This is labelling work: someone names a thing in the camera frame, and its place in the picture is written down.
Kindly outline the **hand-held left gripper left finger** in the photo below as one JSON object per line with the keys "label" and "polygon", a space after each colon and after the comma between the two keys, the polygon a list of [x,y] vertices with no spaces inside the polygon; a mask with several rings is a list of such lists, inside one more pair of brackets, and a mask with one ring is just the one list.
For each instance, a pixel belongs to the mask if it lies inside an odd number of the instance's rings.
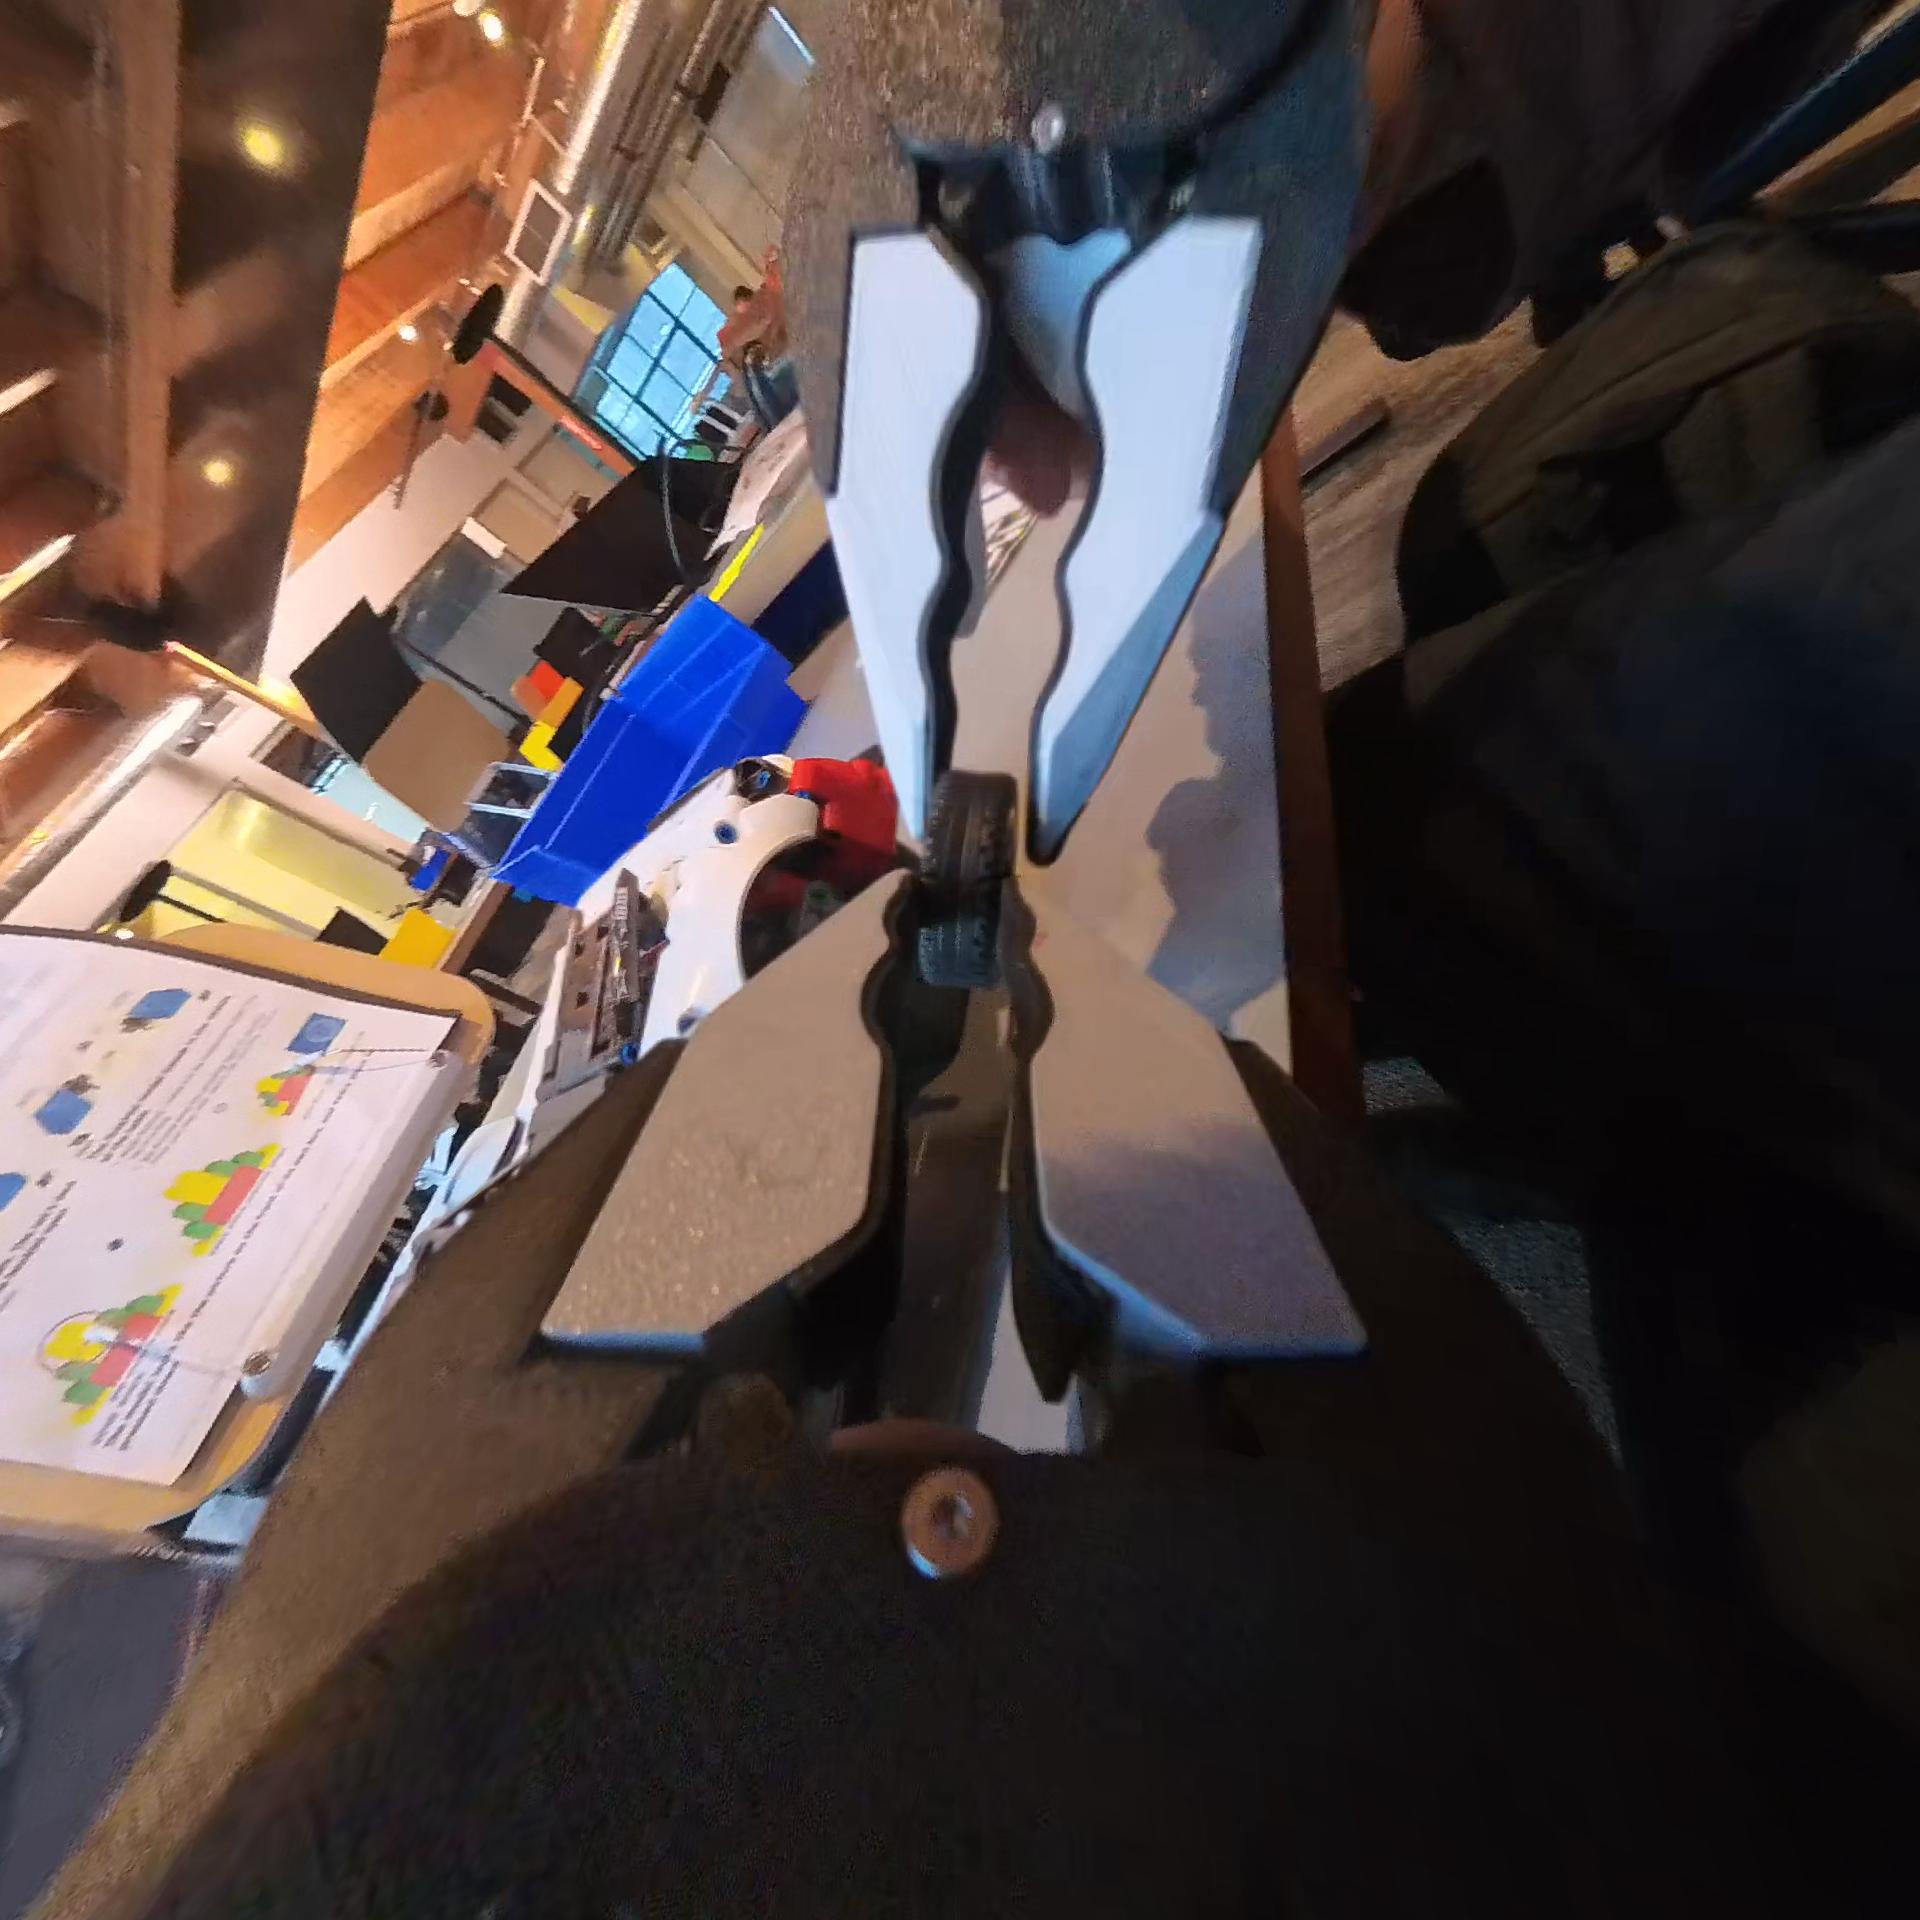
{"label": "hand-held left gripper left finger", "polygon": [[872,1242],[898,1115],[877,995],[913,893],[905,869],[877,878],[675,1049],[547,1313],[548,1345],[689,1357]]}

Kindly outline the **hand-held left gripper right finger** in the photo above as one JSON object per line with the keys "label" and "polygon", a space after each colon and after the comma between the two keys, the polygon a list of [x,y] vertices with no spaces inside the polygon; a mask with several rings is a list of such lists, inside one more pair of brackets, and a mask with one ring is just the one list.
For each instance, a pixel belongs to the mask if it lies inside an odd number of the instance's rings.
{"label": "hand-held left gripper right finger", "polygon": [[1224,1034],[1004,888],[1024,1220],[1119,1341],[1195,1363],[1350,1360],[1364,1320]]}

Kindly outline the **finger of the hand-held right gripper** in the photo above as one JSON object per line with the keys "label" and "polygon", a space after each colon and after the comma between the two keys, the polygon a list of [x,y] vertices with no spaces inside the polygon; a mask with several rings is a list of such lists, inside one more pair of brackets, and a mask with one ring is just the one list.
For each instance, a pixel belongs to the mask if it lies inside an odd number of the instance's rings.
{"label": "finger of the hand-held right gripper", "polygon": [[846,324],[829,534],[899,815],[926,824],[953,748],[994,315],[953,246],[916,228],[854,239]]}
{"label": "finger of the hand-held right gripper", "polygon": [[1102,274],[1073,371],[1096,469],[1057,568],[1060,651],[1033,723],[1027,853],[1049,865],[1106,777],[1220,546],[1220,465],[1262,223],[1173,221]]}

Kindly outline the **brick-built toy race car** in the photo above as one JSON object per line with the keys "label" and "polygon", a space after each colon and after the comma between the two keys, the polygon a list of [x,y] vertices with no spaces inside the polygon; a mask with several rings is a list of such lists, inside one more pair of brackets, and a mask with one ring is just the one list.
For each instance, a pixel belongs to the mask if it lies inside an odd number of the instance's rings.
{"label": "brick-built toy race car", "polygon": [[689,1357],[595,1356],[543,1341],[541,1323],[660,1099],[675,1049],[767,965],[877,878],[909,865],[887,772],[867,759],[739,763],[699,783],[566,916],[566,945],[530,1046],[519,1157],[448,1212],[410,1271],[404,1316],[450,1334],[439,1361],[521,1368],[540,1356],[644,1363],[733,1360],[810,1380],[857,1373],[899,1307],[905,1088],[901,957],[877,995],[898,1073],[884,1213],[872,1242],[802,1292],[725,1320]]}

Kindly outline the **black toy tyre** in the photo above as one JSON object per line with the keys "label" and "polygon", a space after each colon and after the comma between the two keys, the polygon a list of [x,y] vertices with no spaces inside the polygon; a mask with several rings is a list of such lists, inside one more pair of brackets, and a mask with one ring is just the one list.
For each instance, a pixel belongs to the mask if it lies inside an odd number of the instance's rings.
{"label": "black toy tyre", "polygon": [[918,976],[932,990],[997,981],[1003,893],[1015,872],[1021,787],[1008,775],[948,772],[935,790],[921,865]]}

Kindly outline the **person's right hand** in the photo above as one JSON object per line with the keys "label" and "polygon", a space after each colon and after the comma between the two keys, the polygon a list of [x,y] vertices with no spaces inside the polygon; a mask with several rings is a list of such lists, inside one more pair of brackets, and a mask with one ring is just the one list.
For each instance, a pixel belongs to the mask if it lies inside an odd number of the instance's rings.
{"label": "person's right hand", "polygon": [[1096,442],[1044,392],[1010,387],[1000,402],[988,466],[1030,512],[1054,519],[1091,480]]}

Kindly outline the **black monitor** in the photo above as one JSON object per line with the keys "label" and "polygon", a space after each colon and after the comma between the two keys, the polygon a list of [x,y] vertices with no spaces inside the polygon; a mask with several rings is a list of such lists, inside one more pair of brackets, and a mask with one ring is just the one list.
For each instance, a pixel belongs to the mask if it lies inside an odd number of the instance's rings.
{"label": "black monitor", "polygon": [[667,451],[644,458],[502,594],[638,614],[703,589],[743,469]]}

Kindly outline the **blue plastic bin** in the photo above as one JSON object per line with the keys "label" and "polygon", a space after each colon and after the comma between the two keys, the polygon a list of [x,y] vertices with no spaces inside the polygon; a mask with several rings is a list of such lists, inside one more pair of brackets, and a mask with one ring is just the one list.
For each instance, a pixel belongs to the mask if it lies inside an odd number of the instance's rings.
{"label": "blue plastic bin", "polygon": [[746,758],[786,753],[806,716],[792,665],[695,598],[604,700],[493,880],[580,903],[692,787]]}

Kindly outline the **person's dark trousers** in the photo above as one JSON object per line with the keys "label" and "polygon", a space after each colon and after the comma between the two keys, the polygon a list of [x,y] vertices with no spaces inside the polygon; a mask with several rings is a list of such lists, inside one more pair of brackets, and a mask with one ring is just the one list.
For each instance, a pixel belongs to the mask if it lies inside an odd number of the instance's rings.
{"label": "person's dark trousers", "polygon": [[1532,589],[1441,482],[1332,702],[1354,976],[1586,1237],[1784,1911],[1915,1915],[1915,420]]}

